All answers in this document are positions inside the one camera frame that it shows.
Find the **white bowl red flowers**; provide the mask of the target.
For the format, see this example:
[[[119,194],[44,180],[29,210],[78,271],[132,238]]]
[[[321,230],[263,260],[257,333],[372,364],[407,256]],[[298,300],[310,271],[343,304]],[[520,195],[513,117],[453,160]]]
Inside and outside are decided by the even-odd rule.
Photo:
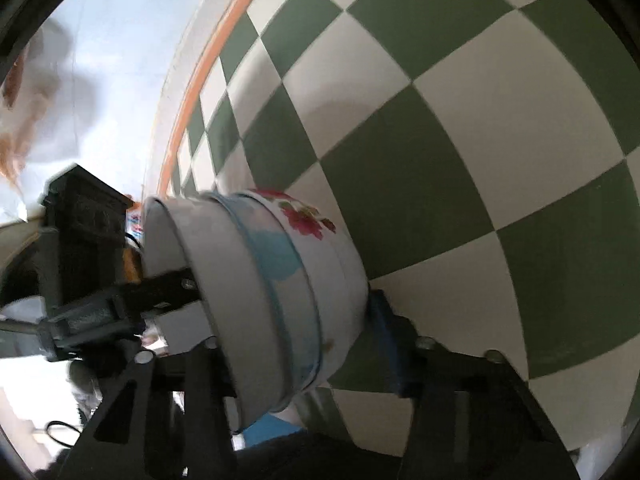
[[[349,235],[318,208],[281,192],[242,195],[277,219],[302,258],[321,325],[322,367],[312,384],[323,385],[345,363],[364,327],[369,284],[360,255]]]

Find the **white bowl plain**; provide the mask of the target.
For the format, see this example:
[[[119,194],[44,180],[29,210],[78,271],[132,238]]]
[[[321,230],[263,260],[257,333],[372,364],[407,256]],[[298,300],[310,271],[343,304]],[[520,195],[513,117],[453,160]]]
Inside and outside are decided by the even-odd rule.
[[[221,203],[149,198],[143,206],[143,265],[155,278],[189,268],[201,299],[158,321],[173,352],[213,336],[235,391],[239,432],[278,408],[291,391],[290,356],[271,298],[245,237]]]

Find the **clear plastic bag with food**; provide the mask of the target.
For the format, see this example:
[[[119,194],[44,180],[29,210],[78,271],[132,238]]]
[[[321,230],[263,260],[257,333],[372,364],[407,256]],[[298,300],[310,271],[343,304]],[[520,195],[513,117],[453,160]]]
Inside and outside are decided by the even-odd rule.
[[[96,85],[75,70],[74,38],[54,18],[29,39],[1,84],[1,186],[23,200],[37,168],[79,156],[96,120]]]

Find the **white bowl blue pattern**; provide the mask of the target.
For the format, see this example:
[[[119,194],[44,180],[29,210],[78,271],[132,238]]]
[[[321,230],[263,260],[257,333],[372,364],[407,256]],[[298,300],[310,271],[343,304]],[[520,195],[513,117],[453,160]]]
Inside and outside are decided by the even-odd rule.
[[[258,200],[215,192],[206,197],[228,212],[266,286],[285,351],[283,401],[288,402],[312,383],[322,363],[319,311],[302,258],[280,222]]]

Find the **green white checkered mat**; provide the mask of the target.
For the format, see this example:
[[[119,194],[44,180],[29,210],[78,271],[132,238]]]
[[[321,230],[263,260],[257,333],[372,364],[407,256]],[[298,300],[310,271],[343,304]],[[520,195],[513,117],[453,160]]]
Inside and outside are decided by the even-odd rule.
[[[166,192],[288,193],[570,449],[639,417],[639,65],[588,0],[253,0]]]

